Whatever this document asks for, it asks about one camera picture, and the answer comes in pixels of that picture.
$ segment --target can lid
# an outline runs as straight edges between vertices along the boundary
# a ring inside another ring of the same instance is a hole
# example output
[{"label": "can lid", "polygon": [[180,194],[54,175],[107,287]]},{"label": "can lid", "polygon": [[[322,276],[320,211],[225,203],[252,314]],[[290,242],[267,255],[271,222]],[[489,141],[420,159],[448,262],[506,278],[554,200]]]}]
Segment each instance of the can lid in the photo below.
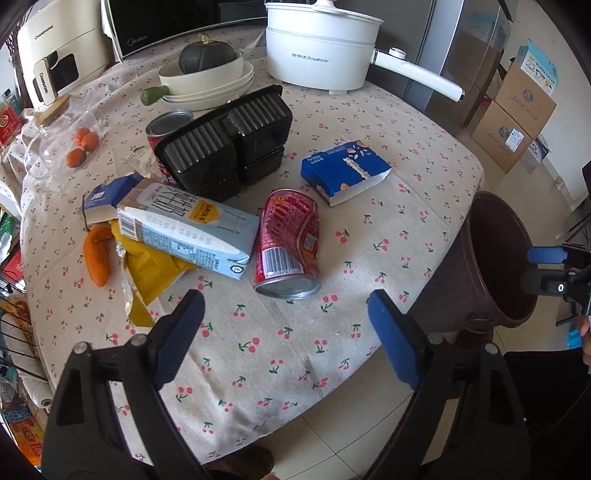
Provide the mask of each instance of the can lid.
[{"label": "can lid", "polygon": [[152,120],[146,127],[148,135],[159,136],[176,132],[193,120],[193,113],[189,110],[178,109],[163,113]]},{"label": "can lid", "polygon": [[309,275],[270,278],[257,285],[257,293],[283,300],[301,300],[320,290],[320,282]]}]

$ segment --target microwave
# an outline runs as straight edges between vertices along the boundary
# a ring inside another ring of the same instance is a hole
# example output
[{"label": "microwave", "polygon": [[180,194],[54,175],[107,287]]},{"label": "microwave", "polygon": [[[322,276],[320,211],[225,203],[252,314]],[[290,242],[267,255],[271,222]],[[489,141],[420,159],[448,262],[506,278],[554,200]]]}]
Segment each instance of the microwave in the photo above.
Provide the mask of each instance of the microwave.
[{"label": "microwave", "polygon": [[174,37],[264,19],[264,0],[101,0],[103,32],[120,61]]}]

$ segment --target green handle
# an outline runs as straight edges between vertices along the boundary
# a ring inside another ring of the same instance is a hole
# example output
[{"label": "green handle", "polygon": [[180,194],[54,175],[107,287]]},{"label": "green handle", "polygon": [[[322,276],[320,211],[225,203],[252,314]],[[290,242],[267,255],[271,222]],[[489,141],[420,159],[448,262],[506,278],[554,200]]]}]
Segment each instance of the green handle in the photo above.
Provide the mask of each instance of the green handle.
[{"label": "green handle", "polygon": [[170,88],[167,85],[145,88],[142,90],[139,99],[145,106],[150,106],[160,100],[164,95],[170,95]]}]

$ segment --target red can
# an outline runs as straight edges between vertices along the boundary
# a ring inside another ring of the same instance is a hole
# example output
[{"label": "red can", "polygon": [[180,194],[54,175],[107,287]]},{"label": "red can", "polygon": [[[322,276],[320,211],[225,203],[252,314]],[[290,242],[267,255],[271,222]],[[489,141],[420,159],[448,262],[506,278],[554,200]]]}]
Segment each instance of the red can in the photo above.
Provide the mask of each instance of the red can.
[{"label": "red can", "polygon": [[302,192],[272,192],[261,213],[254,289],[276,299],[304,299],[320,290],[316,202]]},{"label": "red can", "polygon": [[[176,132],[179,128],[184,127],[191,121],[193,121],[193,113],[184,109],[173,110],[157,116],[146,126],[146,135],[148,136],[148,143],[150,144],[150,147],[152,147],[152,150],[156,149],[156,145],[158,145],[162,139]],[[159,159],[156,159],[156,162],[158,163],[160,172],[162,172],[162,175],[166,178],[166,183],[168,185],[176,185],[177,183],[174,181],[173,176],[166,167],[162,165],[162,162]]]}]

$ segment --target barcode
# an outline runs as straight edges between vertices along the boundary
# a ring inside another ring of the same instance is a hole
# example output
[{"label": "barcode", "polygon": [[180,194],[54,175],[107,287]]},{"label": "barcode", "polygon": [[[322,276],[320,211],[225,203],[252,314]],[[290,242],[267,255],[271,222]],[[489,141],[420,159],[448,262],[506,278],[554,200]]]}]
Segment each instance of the barcode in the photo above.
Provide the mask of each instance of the barcode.
[{"label": "barcode", "polygon": [[316,243],[316,237],[314,235],[310,235],[309,233],[306,234],[306,240],[304,241],[304,248],[311,252],[314,248],[314,244]]},{"label": "barcode", "polygon": [[281,247],[267,248],[262,251],[262,268],[265,278],[304,272],[300,263]]},{"label": "barcode", "polygon": [[137,241],[138,232],[135,230],[135,219],[127,216],[121,210],[117,213],[119,214],[119,230],[121,230],[121,234]]}]

